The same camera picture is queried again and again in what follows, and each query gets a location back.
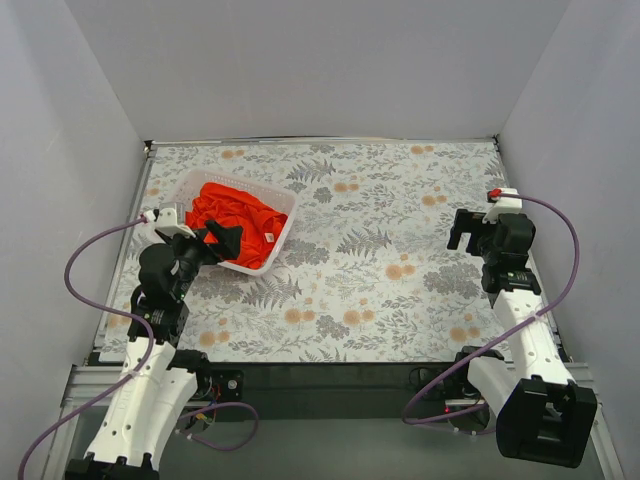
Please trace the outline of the floral patterned table mat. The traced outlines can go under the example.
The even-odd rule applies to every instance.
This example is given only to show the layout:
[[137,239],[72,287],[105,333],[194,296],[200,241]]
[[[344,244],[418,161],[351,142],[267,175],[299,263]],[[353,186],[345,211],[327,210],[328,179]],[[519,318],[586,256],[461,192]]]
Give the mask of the floral patterned table mat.
[[181,348],[216,362],[449,361],[502,332],[481,260],[446,247],[455,212],[484,210],[506,182],[493,142],[163,146],[142,207],[196,167],[291,190],[299,207],[265,274],[200,272]]

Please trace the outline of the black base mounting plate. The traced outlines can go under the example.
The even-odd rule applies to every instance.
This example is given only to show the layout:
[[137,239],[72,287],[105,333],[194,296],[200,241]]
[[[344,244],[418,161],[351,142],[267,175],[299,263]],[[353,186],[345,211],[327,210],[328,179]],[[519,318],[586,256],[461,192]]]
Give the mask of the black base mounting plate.
[[399,419],[449,362],[212,363],[191,406],[240,401],[262,420]]

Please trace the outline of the aluminium frame rail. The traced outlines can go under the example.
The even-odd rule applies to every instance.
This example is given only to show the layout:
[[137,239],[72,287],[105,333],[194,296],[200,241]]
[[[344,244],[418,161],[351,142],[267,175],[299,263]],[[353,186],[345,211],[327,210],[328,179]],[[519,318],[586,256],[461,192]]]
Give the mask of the aluminium frame rail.
[[[116,382],[122,365],[116,363],[73,367],[64,391],[60,418],[79,408]],[[41,479],[63,479],[70,459],[85,453],[99,429],[110,399],[101,400],[59,427],[52,435]]]

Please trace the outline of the orange t shirt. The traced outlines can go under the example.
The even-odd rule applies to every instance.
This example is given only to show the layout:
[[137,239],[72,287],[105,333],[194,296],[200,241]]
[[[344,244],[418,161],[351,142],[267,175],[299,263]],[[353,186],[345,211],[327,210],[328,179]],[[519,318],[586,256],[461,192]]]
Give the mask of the orange t shirt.
[[240,254],[232,263],[256,270],[271,255],[288,216],[246,191],[207,182],[186,212],[186,225],[196,231],[205,229],[209,220],[223,227],[243,228]]

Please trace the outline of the white plastic laundry basket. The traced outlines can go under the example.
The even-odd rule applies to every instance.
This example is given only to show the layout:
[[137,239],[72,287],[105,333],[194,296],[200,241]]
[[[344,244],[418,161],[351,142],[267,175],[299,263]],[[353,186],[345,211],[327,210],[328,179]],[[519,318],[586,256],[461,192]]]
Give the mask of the white plastic laundry basket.
[[[232,261],[220,263],[220,265],[226,269],[249,276],[260,276],[266,273],[284,247],[284,241],[292,229],[299,205],[297,194],[282,187],[258,181],[256,179],[224,173],[219,170],[206,169],[204,167],[194,167],[187,170],[186,173],[184,173],[182,177],[174,183],[173,190],[165,196],[164,203],[183,203],[185,205],[186,212],[190,211],[192,207],[192,200],[199,196],[202,186],[207,182],[215,182],[238,190],[246,191],[252,196],[258,198],[264,204],[279,212],[285,213],[288,216],[288,220],[279,239],[275,243],[275,247],[271,255],[261,268],[251,270],[246,267],[235,265]],[[209,232],[206,228],[193,232],[208,244],[207,240]]]

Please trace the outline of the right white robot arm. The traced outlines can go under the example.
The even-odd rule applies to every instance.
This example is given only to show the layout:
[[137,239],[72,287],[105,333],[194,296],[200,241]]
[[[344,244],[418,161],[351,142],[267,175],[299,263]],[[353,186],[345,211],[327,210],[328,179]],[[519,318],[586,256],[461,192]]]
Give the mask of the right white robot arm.
[[578,467],[590,437],[597,400],[561,360],[542,309],[541,288],[528,267],[535,226],[522,213],[456,212],[448,249],[469,234],[467,253],[482,258],[481,285],[508,334],[508,369],[484,353],[452,373],[464,397],[481,393],[496,417],[495,435],[507,458]]

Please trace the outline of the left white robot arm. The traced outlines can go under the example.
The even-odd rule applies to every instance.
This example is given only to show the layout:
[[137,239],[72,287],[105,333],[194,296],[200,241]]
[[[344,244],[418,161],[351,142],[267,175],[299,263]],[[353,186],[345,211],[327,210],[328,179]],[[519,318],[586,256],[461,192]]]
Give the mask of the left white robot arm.
[[181,350],[188,290],[203,266],[234,260],[243,230],[208,220],[191,231],[158,227],[161,242],[139,256],[139,284],[131,295],[131,323],[123,367],[102,425],[67,479],[156,479],[169,436],[190,399],[213,386],[208,358]]

